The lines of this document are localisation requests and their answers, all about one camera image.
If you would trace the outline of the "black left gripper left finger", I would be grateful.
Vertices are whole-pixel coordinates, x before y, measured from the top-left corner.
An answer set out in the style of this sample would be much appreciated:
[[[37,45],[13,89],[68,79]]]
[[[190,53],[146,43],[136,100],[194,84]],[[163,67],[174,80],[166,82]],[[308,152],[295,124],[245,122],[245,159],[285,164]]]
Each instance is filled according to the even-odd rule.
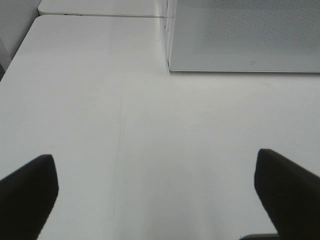
[[[36,240],[55,205],[59,182],[52,155],[43,154],[0,180],[0,238]]]

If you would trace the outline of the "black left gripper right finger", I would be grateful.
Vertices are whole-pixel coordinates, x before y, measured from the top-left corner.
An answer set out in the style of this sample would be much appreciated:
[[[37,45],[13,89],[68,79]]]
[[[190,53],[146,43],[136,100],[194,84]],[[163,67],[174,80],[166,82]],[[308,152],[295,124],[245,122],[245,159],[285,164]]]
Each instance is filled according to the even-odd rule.
[[[272,149],[260,149],[254,188],[280,239],[320,238],[319,176]]]

